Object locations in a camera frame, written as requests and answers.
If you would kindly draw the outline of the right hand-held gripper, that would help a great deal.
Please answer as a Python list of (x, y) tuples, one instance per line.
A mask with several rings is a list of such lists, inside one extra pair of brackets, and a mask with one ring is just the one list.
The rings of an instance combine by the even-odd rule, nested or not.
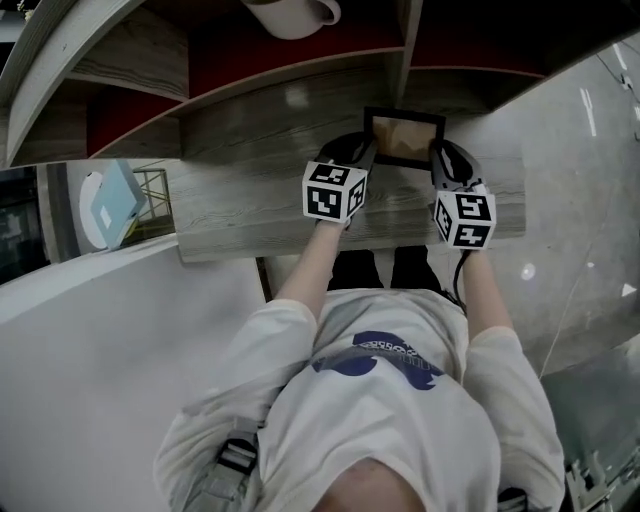
[(433, 220), (450, 248), (484, 250), (497, 224), (496, 199), (486, 186), (479, 162), (458, 144), (432, 141)]

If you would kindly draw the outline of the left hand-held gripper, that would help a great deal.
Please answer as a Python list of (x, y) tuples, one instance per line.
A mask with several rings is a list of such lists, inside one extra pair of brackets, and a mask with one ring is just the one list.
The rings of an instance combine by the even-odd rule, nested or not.
[(364, 205), (377, 141), (365, 132), (326, 143), (306, 165), (302, 179), (303, 215), (347, 228)]

